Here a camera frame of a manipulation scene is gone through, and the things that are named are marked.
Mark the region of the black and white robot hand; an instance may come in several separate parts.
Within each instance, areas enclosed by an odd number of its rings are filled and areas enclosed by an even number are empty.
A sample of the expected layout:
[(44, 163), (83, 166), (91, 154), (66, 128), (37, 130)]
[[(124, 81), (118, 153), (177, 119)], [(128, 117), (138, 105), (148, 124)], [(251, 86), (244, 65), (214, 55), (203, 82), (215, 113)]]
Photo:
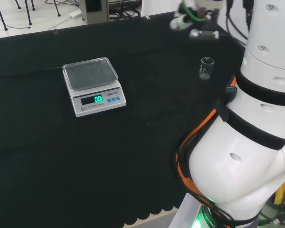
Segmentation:
[(182, 0), (174, 12), (170, 29), (181, 31), (189, 29), (189, 38), (195, 40), (218, 40), (219, 31), (211, 30), (217, 23), (223, 7), (222, 0)]

